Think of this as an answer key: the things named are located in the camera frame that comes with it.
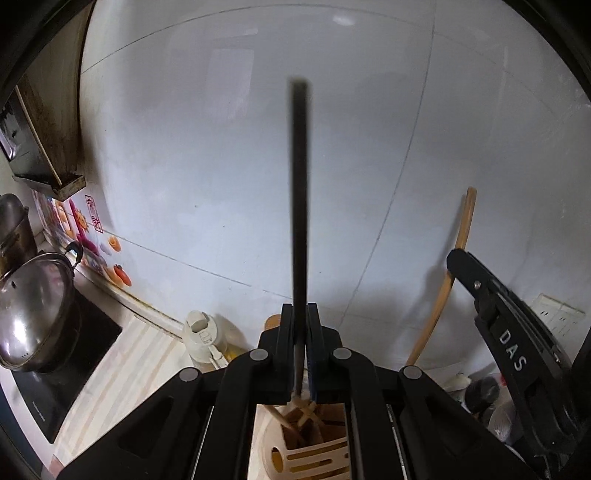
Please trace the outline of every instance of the pot handle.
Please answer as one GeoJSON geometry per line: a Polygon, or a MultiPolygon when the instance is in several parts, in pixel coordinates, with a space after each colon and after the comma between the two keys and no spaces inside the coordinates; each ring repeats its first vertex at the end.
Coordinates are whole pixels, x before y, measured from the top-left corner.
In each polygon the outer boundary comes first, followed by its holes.
{"type": "Polygon", "coordinates": [[[71,242],[66,247],[66,253],[72,252],[72,251],[76,253],[76,262],[74,262],[74,265],[72,265],[72,268],[76,268],[76,265],[78,265],[82,261],[82,255],[84,254],[84,247],[82,246],[82,244],[80,242],[71,242]]]}

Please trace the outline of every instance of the wooden stick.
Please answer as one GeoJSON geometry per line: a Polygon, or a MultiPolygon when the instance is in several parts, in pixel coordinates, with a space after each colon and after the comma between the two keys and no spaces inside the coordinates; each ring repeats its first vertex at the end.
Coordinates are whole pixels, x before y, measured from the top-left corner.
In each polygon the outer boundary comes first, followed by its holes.
{"type": "Polygon", "coordinates": [[[311,411],[308,408],[308,405],[306,405],[306,402],[304,400],[302,400],[300,397],[298,397],[297,395],[294,395],[291,398],[291,401],[295,404],[296,407],[298,407],[302,412],[304,412],[304,415],[308,415],[312,419],[312,421],[314,423],[316,423],[318,426],[320,426],[320,427],[325,426],[324,422],[318,418],[316,413],[314,413],[313,411],[311,411]]]}
{"type": "MultiPolygon", "coordinates": [[[[315,401],[313,401],[313,402],[311,402],[311,403],[308,404],[308,408],[311,411],[314,411],[316,409],[316,407],[317,407],[317,405],[316,405],[316,402],[315,401]]],[[[306,423],[306,420],[308,420],[310,418],[305,412],[302,412],[302,413],[304,413],[304,414],[297,421],[297,427],[299,429],[302,428],[304,426],[304,423],[306,423]]]]}
{"type": "MultiPolygon", "coordinates": [[[[460,231],[457,233],[456,239],[456,248],[466,248],[466,243],[468,241],[468,235],[470,234],[470,226],[472,224],[472,216],[474,215],[474,206],[476,204],[476,189],[474,187],[469,187],[468,191],[466,192],[466,198],[464,201],[464,208],[462,211],[462,221],[460,222],[460,231]]],[[[429,337],[433,333],[435,329],[435,325],[437,325],[437,321],[441,316],[443,311],[443,307],[447,303],[447,299],[449,298],[449,294],[452,291],[453,281],[455,278],[446,270],[445,277],[443,279],[443,283],[441,284],[441,288],[439,289],[439,294],[437,295],[437,299],[435,300],[435,305],[433,306],[433,311],[431,312],[431,316],[427,321],[427,324],[423,327],[423,331],[421,332],[421,336],[417,339],[414,344],[413,351],[411,351],[410,355],[408,356],[408,360],[406,362],[407,365],[414,365],[418,360],[418,357],[421,355],[429,337]]]]}
{"type": "Polygon", "coordinates": [[[267,411],[273,415],[273,418],[275,418],[279,423],[281,423],[286,429],[288,429],[291,433],[293,433],[298,442],[300,442],[302,445],[306,445],[306,441],[304,440],[304,437],[300,434],[300,431],[295,428],[291,423],[289,423],[287,421],[287,419],[281,415],[281,413],[279,413],[279,411],[273,406],[273,405],[263,405],[267,411]]]}

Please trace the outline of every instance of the black stovetop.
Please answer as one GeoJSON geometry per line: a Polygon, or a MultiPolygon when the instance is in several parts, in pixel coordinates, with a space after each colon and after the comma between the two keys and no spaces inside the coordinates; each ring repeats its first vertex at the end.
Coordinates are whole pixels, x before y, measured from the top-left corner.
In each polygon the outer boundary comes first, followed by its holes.
{"type": "Polygon", "coordinates": [[[43,435],[53,443],[82,387],[121,332],[121,327],[76,291],[80,335],[70,358],[49,373],[12,372],[43,435]]]}

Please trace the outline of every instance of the black rod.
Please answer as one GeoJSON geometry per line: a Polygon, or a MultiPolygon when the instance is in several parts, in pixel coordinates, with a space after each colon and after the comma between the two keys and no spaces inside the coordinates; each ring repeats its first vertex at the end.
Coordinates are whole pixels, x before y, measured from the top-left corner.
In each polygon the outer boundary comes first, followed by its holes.
{"type": "Polygon", "coordinates": [[[306,345],[308,289],[308,83],[290,82],[291,95],[291,255],[294,302],[295,394],[301,394],[306,345]]]}

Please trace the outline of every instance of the pot lid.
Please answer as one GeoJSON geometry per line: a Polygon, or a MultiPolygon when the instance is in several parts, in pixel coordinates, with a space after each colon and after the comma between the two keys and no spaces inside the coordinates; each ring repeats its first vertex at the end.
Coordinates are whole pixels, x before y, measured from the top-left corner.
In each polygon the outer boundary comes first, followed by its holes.
{"type": "Polygon", "coordinates": [[[18,367],[50,336],[69,307],[73,272],[67,258],[48,253],[35,257],[0,288],[0,360],[18,367]]]}

